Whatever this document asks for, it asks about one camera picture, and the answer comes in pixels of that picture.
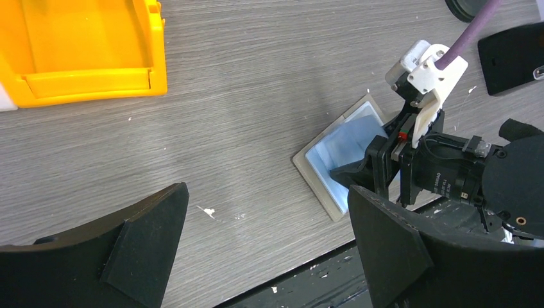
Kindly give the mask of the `blue grey card holder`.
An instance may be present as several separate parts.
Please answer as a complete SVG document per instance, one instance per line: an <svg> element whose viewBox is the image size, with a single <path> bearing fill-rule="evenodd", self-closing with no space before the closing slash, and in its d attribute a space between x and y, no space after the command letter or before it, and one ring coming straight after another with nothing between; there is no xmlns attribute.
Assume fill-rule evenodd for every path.
<svg viewBox="0 0 544 308"><path fill-rule="evenodd" d="M348 189L333 180L330 171L362 160L373 138L384 133L381 126L397 113L383 113L367 94L292 158L332 221L337 222L348 213Z"/></svg>

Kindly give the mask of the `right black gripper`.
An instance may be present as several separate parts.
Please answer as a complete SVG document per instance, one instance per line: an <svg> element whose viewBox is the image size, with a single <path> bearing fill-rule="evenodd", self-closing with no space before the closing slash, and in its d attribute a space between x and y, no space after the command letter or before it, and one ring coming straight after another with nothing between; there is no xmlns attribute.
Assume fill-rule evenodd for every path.
<svg viewBox="0 0 544 308"><path fill-rule="evenodd" d="M414 204L421 191L457 203L482 207L485 142L480 136L463 138L443 133L445 113L413 148L416 113L401 111L384 125L386 136L376 136L365 158L337 167L331 179L349 189L352 185L388 196L389 184L400 177L400 205Z"/></svg>

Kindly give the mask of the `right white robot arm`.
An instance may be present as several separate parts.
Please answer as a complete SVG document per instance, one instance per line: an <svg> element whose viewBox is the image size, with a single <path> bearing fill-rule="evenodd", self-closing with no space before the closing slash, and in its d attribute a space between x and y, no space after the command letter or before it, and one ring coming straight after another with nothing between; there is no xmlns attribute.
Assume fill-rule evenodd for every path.
<svg viewBox="0 0 544 308"><path fill-rule="evenodd" d="M543 132L514 119L499 135L506 145L482 137L457 137L443 132L438 114L416 143L414 113L403 111L386 124L362 160L330 172L344 187L358 185L388 197L389 185L400 177L399 205L416 201L422 191L475 207L487 231L503 227L524 239L543 239Z"/></svg>

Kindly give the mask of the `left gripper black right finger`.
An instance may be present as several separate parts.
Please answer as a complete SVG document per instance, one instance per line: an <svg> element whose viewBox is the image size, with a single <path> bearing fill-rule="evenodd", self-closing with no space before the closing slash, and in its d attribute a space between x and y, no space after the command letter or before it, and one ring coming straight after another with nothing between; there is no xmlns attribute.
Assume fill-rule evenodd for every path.
<svg viewBox="0 0 544 308"><path fill-rule="evenodd" d="M374 307L542 307L543 249L469 234L361 186L348 207Z"/></svg>

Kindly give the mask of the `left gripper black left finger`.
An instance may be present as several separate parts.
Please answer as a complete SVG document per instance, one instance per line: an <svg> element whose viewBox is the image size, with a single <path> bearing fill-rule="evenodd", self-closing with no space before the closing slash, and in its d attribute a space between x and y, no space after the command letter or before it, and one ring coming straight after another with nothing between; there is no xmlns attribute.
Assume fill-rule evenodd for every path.
<svg viewBox="0 0 544 308"><path fill-rule="evenodd" d="M2 307L160 307L189 202L175 183L78 227L1 247Z"/></svg>

